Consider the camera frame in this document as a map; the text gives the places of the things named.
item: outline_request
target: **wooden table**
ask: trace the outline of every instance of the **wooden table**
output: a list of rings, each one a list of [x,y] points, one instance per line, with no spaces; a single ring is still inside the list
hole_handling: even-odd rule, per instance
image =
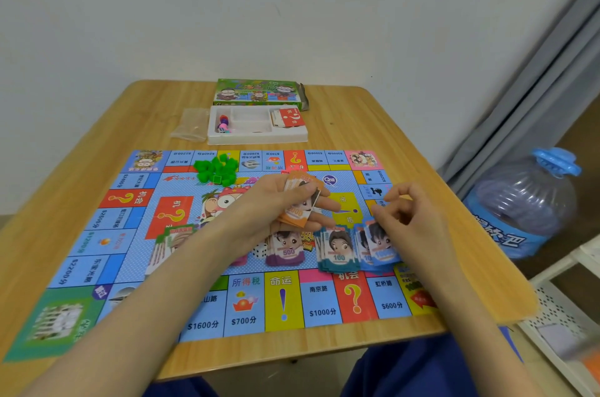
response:
[[[4,357],[120,168],[135,149],[215,149],[171,139],[184,108],[209,108],[214,82],[131,84],[0,232],[0,356]],[[449,220],[462,268],[499,324],[533,315],[529,283],[366,90],[307,86],[309,142],[219,149],[372,149],[393,182],[418,181]],[[438,315],[267,332],[178,344],[158,378],[348,350],[443,332]],[[0,365],[14,395],[54,359]]]

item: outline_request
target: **blue plastic lid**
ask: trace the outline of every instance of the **blue plastic lid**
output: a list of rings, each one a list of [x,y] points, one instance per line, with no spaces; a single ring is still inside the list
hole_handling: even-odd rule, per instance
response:
[[[539,165],[555,176],[563,174],[579,176],[581,174],[581,167],[575,165],[575,154],[561,147],[551,149],[537,147],[533,150],[532,155],[535,156]]]

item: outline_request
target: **plastic bag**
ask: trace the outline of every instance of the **plastic bag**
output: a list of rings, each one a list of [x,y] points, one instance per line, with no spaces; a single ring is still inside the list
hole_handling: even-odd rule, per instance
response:
[[[186,108],[179,125],[171,133],[171,138],[188,141],[205,141],[208,134],[208,117],[211,111],[206,108]]]

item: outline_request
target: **white wall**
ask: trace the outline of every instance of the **white wall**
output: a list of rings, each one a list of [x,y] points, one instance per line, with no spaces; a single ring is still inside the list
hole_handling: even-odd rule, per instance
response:
[[[437,167],[566,1],[0,0],[0,213],[140,78],[363,86]]]

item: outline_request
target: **gray curtain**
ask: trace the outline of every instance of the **gray curtain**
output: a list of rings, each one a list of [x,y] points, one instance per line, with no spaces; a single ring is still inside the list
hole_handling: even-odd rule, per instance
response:
[[[599,92],[600,0],[574,0],[439,173],[464,198],[499,161],[554,146]]]

